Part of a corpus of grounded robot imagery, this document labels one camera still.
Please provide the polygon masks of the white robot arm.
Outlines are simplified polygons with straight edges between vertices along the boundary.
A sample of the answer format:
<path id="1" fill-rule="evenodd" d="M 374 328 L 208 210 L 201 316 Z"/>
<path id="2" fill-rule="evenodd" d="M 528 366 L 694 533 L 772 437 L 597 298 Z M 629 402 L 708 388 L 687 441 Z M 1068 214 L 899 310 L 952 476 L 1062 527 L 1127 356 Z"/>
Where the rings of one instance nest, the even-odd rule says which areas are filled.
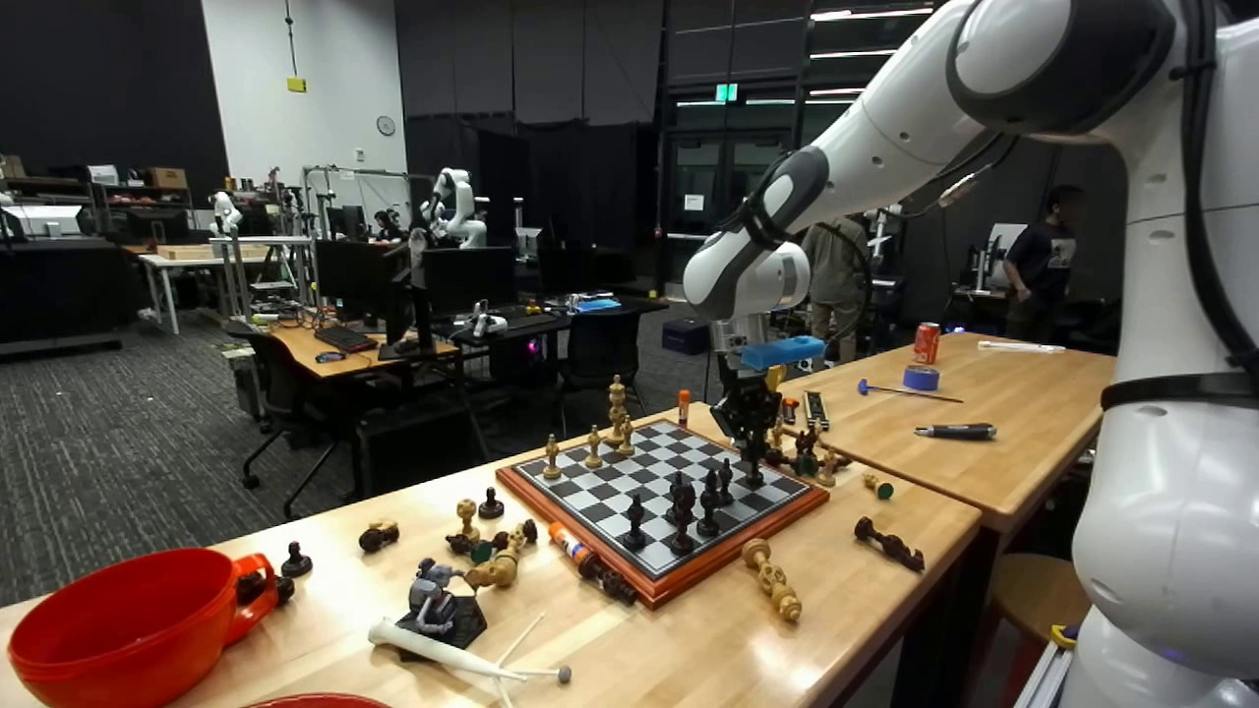
<path id="1" fill-rule="evenodd" d="M 765 310 L 809 225 L 891 206 L 991 133 L 1126 166 L 1115 377 L 1073 527 L 1089 614 L 1062 708 L 1253 708 L 1253 0 L 945 0 L 691 252 L 683 298 Z"/>

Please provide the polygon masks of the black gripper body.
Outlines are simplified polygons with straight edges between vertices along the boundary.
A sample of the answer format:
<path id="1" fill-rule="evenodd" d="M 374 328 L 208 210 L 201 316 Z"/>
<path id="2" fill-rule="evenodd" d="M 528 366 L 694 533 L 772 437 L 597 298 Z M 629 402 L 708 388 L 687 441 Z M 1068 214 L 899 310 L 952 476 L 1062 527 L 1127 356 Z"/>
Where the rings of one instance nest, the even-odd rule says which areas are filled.
<path id="1" fill-rule="evenodd" d="M 764 375 L 722 375 L 722 392 L 712 405 L 712 417 L 732 441 L 764 437 L 778 417 L 778 392 Z"/>

